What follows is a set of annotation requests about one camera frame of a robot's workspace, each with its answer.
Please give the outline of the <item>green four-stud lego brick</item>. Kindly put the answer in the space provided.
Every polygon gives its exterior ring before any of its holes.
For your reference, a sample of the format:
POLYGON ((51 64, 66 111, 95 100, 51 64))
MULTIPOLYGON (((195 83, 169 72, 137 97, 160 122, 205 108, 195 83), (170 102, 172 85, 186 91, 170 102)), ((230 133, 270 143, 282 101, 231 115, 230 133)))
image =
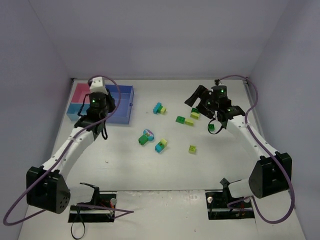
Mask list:
POLYGON ((183 116, 177 116, 175 121, 176 121, 177 123, 184 124, 184 123, 185 123, 185 120, 186 120, 185 117, 183 117, 183 116))

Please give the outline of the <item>lime square lego brick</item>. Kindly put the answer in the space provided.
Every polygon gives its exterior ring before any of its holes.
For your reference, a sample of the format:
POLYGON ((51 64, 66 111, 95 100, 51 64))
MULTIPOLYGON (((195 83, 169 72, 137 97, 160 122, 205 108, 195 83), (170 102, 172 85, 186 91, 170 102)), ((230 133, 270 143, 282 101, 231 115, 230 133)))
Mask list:
POLYGON ((196 151, 197 151, 196 146, 194 146, 194 145, 190 145, 190 146, 189 146, 188 152, 189 152, 190 154, 195 154, 196 151))

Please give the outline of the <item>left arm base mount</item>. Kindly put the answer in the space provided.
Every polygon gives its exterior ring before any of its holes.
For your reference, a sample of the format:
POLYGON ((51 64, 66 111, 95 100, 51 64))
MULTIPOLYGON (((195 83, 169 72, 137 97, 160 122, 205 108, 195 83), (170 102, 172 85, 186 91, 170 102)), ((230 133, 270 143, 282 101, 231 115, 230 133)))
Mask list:
POLYGON ((81 240, 86 233, 85 223, 113 223, 115 221, 115 210, 117 205, 117 194, 115 192, 101 192, 96 185, 81 182, 80 185, 93 189, 93 195, 88 202, 81 202, 84 206, 71 205, 68 222, 71 223, 70 234, 74 240, 81 240), (82 236, 75 236, 74 224, 80 223, 83 227, 82 236))

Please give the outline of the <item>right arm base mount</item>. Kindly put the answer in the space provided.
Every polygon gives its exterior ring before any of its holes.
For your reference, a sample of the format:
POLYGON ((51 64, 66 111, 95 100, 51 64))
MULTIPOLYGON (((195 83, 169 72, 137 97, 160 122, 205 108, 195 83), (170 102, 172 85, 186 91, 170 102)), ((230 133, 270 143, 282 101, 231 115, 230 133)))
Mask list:
POLYGON ((222 189, 206 190, 205 199, 209 220, 243 220, 254 219, 255 214, 249 198, 232 197, 230 182, 223 178, 222 189))

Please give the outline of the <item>dark green square lego brick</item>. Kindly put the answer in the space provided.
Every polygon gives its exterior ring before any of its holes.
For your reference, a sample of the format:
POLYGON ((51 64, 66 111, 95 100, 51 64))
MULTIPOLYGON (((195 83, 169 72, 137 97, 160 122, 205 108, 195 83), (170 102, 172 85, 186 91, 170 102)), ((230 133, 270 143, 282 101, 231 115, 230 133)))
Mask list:
POLYGON ((210 132, 213 132, 213 131, 215 130, 214 124, 209 124, 209 125, 208 125, 208 130, 209 130, 210 132))

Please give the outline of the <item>lime sloped lego brick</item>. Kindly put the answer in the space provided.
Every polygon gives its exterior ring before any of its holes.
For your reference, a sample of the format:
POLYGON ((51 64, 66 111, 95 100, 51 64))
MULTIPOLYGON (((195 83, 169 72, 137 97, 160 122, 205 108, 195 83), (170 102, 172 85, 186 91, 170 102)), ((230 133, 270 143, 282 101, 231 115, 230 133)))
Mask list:
POLYGON ((186 118, 184 123, 188 126, 194 126, 194 121, 191 118, 186 118))
POLYGON ((191 112, 191 113, 190 113, 190 117, 193 118, 193 119, 198 120, 199 117, 200 117, 200 114, 197 113, 197 112, 191 112))

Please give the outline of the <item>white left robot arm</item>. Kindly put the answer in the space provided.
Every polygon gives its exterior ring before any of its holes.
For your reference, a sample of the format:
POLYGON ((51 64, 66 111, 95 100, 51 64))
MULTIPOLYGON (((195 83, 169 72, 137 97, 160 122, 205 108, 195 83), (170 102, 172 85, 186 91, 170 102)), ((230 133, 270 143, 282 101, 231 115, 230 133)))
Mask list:
POLYGON ((98 136, 108 138, 106 117, 115 108, 115 100, 106 92, 88 93, 89 108, 74 124, 59 150, 40 167, 32 166, 26 174, 26 202, 39 209, 61 214, 71 201, 66 179, 73 165, 98 136))

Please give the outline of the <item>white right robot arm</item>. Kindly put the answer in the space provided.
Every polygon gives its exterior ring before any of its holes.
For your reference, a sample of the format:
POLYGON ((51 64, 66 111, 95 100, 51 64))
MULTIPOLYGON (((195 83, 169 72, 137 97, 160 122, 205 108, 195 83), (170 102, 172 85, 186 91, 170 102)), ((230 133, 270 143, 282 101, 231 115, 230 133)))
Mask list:
POLYGON ((238 105, 232 105, 225 85, 207 89, 199 85, 184 103, 190 107, 196 100, 196 109, 203 116, 217 120, 242 145, 253 162, 250 176, 231 182, 228 190, 233 198, 254 196, 258 199, 293 189, 291 183, 292 158, 269 145, 252 127, 248 116, 238 105))

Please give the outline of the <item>cyan lego brick of trio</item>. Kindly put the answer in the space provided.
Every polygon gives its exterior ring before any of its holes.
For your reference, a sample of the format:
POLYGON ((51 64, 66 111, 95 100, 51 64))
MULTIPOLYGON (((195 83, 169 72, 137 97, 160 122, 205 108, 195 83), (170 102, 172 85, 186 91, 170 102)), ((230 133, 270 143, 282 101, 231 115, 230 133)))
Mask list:
POLYGON ((157 153, 160 153, 163 151, 164 148, 165 148, 165 145, 163 143, 159 142, 158 144, 155 145, 154 149, 157 153))

